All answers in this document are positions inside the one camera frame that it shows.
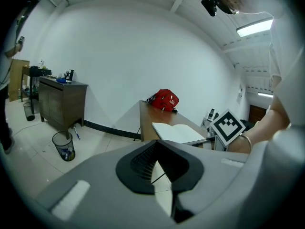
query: ceiling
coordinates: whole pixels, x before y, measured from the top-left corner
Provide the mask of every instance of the ceiling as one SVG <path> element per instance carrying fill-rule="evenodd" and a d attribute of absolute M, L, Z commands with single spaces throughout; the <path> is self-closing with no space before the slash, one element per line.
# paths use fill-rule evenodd
<path fill-rule="evenodd" d="M 61 0 L 51 0 L 58 5 Z M 90 0 L 67 0 L 70 5 Z M 246 77 L 247 91 L 272 93 L 269 74 L 269 31 L 239 37 L 236 28 L 269 18 L 267 13 L 228 15 L 218 9 L 211 17 L 201 0 L 137 0 L 170 10 L 197 25 L 223 50 L 235 68 Z"/>

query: tile floor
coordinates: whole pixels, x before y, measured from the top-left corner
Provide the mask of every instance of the tile floor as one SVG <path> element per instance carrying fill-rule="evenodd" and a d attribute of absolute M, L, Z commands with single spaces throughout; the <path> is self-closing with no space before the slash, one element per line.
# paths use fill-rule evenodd
<path fill-rule="evenodd" d="M 1 147 L 0 156 L 15 185 L 34 199 L 48 184 L 87 158 L 117 148 L 124 148 L 134 143 L 131 138 L 111 135 L 77 125 L 80 140 L 74 130 L 70 129 L 77 155 L 73 161 L 65 162 L 60 158 L 51 140 L 58 130 L 47 121 L 41 122 L 37 103 L 35 104 L 35 119 L 28 122 L 23 110 L 25 102 L 21 103 L 19 100 L 6 102 L 6 118 L 13 130 L 15 145 L 8 155 L 3 152 Z M 163 170 L 157 163 L 153 170 L 152 181 L 162 174 Z M 170 181 L 166 176 L 163 176 L 153 185 L 157 201 L 170 215 L 172 202 Z"/>

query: bracelet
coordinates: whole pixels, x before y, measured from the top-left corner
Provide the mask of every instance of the bracelet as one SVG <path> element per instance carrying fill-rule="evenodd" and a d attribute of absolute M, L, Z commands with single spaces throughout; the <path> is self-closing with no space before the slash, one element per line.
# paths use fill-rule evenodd
<path fill-rule="evenodd" d="M 240 136 L 242 136 L 242 137 L 244 137 L 245 139 L 247 139 L 248 140 L 248 143 L 249 143 L 249 145 L 250 145 L 250 151 L 252 150 L 252 148 L 253 148 L 253 146 L 252 146 L 252 143 L 251 143 L 251 140 L 250 140 L 250 138 L 248 138 L 246 135 L 244 135 L 244 134 L 241 134 Z"/>

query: mesh trash can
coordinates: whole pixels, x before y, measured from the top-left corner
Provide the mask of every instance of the mesh trash can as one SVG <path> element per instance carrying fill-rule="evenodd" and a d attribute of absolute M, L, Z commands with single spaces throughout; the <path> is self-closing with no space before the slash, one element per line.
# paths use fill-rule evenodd
<path fill-rule="evenodd" d="M 24 108 L 25 117 L 27 118 L 28 121 L 32 121 L 33 119 L 35 119 L 35 115 L 32 113 L 32 105 L 30 102 L 25 103 L 23 105 L 23 108 Z"/>
<path fill-rule="evenodd" d="M 52 138 L 52 142 L 54 143 L 59 155 L 64 161 L 71 161 L 75 158 L 72 135 L 71 133 L 68 134 L 68 139 L 67 132 L 58 132 Z"/>

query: open notebook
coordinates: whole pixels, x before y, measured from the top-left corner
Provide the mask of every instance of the open notebook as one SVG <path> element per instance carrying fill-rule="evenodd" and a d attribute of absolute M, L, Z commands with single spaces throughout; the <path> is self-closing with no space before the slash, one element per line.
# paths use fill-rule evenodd
<path fill-rule="evenodd" d="M 188 125 L 168 125 L 164 123 L 152 123 L 153 128 L 162 140 L 193 145 L 205 138 L 191 129 Z"/>

